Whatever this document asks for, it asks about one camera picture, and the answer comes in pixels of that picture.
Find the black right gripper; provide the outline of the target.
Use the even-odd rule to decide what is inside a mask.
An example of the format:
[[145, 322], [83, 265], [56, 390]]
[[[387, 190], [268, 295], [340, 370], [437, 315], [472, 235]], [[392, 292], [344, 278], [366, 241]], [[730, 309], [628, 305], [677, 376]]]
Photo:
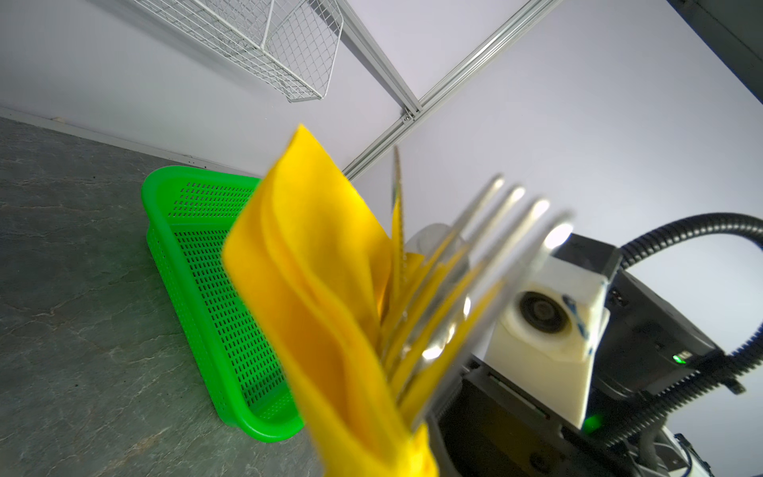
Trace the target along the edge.
[[478, 358], [437, 409], [444, 476], [630, 476], [632, 463], [593, 442]]

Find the silver spoon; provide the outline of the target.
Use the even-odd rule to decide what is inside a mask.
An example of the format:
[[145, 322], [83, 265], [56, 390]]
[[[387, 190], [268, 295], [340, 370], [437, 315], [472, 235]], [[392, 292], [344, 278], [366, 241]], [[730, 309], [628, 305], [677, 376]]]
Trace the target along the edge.
[[[443, 242], [451, 233], [451, 226], [442, 223], [430, 224], [419, 232], [414, 234], [406, 243], [405, 251], [410, 254], [419, 254], [426, 260], [429, 260], [439, 249]], [[461, 236], [456, 236], [450, 246], [439, 258], [441, 260], [450, 260], [455, 252], [464, 244]]]

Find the yellow paper napkin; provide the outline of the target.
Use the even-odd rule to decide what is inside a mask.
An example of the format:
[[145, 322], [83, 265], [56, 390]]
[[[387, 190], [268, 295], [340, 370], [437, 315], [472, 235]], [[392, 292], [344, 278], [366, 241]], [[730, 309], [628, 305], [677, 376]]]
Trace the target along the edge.
[[222, 249], [328, 476], [439, 472], [427, 428], [403, 424], [376, 351], [392, 250], [364, 199], [304, 126]]

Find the silver knife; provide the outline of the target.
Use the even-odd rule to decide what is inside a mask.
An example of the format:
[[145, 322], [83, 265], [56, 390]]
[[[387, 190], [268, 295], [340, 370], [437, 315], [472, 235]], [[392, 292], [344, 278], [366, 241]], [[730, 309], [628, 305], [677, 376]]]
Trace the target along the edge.
[[403, 174], [399, 147], [393, 147], [393, 208], [391, 209], [391, 240], [393, 241], [393, 274], [391, 275], [391, 304], [401, 294], [405, 275], [405, 251], [403, 239]]

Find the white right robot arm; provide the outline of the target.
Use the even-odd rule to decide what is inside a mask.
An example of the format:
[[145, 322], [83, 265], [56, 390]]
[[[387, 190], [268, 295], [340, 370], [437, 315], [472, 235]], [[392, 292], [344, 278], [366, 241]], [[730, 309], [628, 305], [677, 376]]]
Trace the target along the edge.
[[629, 274], [681, 238], [669, 229], [615, 248], [570, 237], [436, 408], [430, 441], [442, 474], [711, 474], [667, 418], [716, 387], [741, 393], [760, 342], [723, 352]]

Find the silver fork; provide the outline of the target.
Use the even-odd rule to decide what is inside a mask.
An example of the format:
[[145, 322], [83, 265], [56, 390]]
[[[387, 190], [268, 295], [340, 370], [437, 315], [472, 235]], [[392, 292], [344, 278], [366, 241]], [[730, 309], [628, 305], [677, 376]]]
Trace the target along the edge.
[[572, 232], [572, 214], [497, 175], [458, 215], [424, 262], [393, 292], [377, 350], [395, 407], [410, 431], [449, 386], [482, 335]]

